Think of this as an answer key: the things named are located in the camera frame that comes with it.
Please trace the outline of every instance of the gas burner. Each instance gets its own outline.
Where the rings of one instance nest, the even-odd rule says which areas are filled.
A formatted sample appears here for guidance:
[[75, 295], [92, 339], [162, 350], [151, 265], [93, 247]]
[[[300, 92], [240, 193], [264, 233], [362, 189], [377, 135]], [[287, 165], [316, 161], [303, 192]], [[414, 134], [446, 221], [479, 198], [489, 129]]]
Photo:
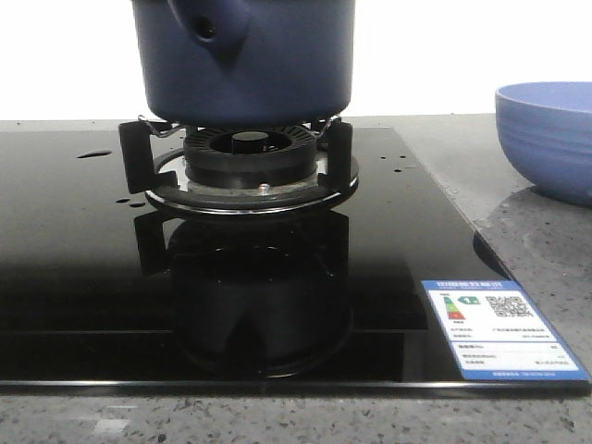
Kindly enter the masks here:
[[285, 185], [315, 172], [316, 137], [303, 127], [202, 129], [184, 142], [187, 176], [225, 189]]
[[318, 122], [256, 129], [187, 129], [182, 149], [153, 160], [150, 135], [166, 122], [119, 126], [129, 192], [174, 216], [257, 216], [331, 207], [357, 188], [352, 126]]

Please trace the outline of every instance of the granite countertop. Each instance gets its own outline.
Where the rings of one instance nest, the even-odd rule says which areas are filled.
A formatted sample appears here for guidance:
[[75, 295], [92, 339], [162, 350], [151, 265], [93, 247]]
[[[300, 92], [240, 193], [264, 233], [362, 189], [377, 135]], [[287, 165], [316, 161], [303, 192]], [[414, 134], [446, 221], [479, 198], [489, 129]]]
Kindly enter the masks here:
[[[535, 193], [505, 160], [492, 115], [348, 120], [402, 136], [591, 369], [592, 211]], [[4, 396], [0, 442], [568, 444], [592, 442], [591, 415], [590, 398]]]

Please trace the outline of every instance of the qr code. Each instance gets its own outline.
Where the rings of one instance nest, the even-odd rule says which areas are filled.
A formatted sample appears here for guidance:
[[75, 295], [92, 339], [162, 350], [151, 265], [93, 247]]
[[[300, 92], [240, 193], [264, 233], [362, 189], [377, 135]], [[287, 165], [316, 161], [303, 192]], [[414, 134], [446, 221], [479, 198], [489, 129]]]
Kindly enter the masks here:
[[517, 296], [487, 296], [497, 317], [533, 317], [530, 307]]

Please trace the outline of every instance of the blue pot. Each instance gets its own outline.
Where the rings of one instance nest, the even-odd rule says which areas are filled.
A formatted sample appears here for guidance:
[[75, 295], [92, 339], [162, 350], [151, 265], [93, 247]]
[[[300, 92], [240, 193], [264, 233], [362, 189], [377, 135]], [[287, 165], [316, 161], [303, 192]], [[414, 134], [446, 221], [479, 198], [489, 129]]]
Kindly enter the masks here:
[[355, 0], [133, 0], [146, 96], [199, 127], [296, 124], [343, 110]]

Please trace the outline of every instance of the energy label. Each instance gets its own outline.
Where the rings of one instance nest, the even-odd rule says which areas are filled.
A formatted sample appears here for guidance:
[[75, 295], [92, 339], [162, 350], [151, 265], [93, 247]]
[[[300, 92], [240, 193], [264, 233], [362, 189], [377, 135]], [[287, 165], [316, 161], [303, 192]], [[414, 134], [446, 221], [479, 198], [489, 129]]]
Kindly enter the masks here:
[[514, 281], [423, 281], [465, 379], [590, 376]]

